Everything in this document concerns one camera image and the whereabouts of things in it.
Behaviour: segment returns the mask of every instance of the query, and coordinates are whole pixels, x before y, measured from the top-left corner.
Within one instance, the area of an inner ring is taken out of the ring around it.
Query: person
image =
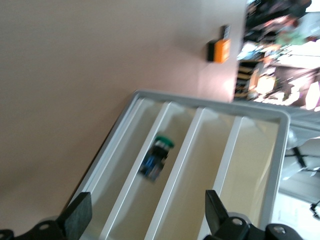
[[[260,0],[248,8],[246,28],[251,30],[261,25],[270,25],[271,21],[286,16],[287,22],[295,21],[306,14],[312,0]]]

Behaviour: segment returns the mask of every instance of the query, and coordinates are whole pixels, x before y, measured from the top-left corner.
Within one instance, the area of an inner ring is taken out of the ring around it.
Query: orange box
[[[230,44],[230,39],[221,39],[214,44],[214,62],[222,64],[229,58]]]

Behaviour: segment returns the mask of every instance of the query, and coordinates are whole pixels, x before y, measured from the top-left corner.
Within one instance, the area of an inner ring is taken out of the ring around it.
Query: black clamp
[[[0,230],[0,240],[78,240],[91,218],[91,194],[81,192],[56,220],[38,223],[20,236],[9,229]]]
[[[229,217],[214,190],[205,192],[205,217],[212,235],[204,240],[303,240],[294,229],[284,224],[269,224],[263,231],[241,217]]]

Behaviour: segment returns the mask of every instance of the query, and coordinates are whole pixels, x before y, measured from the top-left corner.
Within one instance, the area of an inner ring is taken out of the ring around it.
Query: beige wall
[[[134,90],[231,101],[245,2],[0,1],[0,229],[60,213]]]

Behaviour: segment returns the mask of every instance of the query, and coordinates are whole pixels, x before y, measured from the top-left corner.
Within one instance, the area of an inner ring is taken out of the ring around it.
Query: small object with green cap
[[[169,150],[174,146],[169,138],[158,135],[146,153],[139,168],[139,173],[154,182],[164,168]]]

